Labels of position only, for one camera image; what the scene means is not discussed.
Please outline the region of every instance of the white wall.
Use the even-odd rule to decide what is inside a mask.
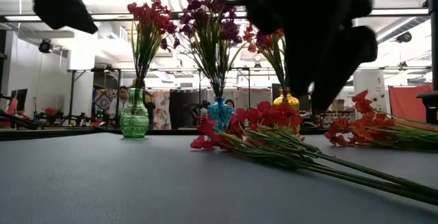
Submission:
[[[63,108],[64,96],[70,90],[66,72],[67,59],[58,54],[41,54],[37,46],[17,38],[15,32],[8,32],[1,91],[11,95],[13,90],[27,89],[25,114],[33,117],[34,98],[36,111],[45,108]]]

